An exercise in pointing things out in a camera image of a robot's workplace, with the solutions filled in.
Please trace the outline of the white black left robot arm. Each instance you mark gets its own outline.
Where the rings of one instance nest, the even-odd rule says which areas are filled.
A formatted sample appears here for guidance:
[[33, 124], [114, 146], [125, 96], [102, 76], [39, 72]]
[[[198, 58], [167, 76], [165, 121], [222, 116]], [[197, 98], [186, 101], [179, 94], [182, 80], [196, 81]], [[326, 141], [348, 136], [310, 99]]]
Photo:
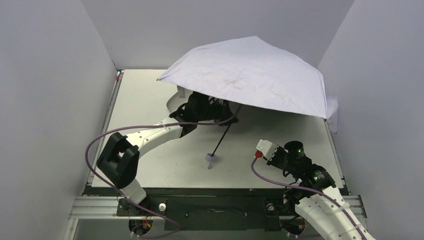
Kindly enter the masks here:
[[109, 131], [93, 174], [118, 190], [137, 212], [150, 213], [146, 191], [136, 179], [139, 159], [160, 145], [180, 139], [197, 126], [226, 126], [238, 123], [239, 110], [232, 112], [228, 100], [193, 92], [169, 116], [155, 125], [139, 126], [137, 131], [123, 135], [119, 129]]

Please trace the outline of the lavender umbrella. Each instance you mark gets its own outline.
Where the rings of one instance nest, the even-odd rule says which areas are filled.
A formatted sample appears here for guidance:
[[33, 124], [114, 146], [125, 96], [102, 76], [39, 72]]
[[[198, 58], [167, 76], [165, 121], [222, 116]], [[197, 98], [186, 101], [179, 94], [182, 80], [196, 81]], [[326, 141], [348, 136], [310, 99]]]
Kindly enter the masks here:
[[243, 105], [319, 117], [337, 131], [338, 99], [326, 94], [322, 73], [258, 36], [195, 47], [158, 80]]

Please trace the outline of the lavender umbrella case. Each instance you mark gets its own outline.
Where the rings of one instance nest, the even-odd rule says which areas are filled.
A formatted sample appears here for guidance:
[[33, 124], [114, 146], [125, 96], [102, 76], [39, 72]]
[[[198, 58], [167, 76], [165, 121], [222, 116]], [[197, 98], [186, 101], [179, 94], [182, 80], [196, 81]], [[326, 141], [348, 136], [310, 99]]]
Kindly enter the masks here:
[[173, 94], [166, 102], [166, 108], [171, 114], [175, 112], [182, 104], [187, 102], [185, 94], [179, 93], [178, 91]]

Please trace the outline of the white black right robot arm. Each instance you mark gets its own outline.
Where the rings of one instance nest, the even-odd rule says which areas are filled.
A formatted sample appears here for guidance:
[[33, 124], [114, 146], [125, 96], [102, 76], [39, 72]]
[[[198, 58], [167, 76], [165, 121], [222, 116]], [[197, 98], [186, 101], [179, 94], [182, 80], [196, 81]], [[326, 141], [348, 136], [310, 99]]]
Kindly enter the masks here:
[[312, 162], [300, 141], [279, 146], [259, 140], [256, 156], [291, 175], [298, 183], [284, 195], [284, 204], [304, 218], [325, 240], [372, 240], [325, 168]]

